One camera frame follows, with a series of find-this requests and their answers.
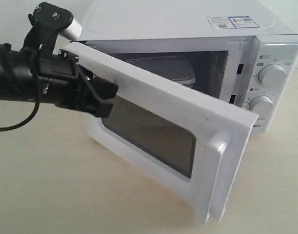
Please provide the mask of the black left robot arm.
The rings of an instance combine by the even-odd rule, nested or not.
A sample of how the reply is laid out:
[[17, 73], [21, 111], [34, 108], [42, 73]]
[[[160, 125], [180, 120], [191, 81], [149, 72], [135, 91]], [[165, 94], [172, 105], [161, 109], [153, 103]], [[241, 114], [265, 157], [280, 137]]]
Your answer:
[[79, 64], [78, 55], [60, 50], [42, 58], [37, 51], [13, 51], [0, 44], [0, 100], [51, 103], [59, 108], [109, 117], [118, 86]]

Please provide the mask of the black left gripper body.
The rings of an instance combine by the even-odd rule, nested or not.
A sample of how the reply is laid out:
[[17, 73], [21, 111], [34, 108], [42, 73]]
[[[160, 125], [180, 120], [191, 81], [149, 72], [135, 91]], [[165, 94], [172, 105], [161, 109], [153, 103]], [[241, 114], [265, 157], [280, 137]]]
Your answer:
[[77, 55], [62, 51], [61, 55], [38, 55], [38, 104], [100, 114], [100, 95], [90, 80], [90, 71], [78, 64]]

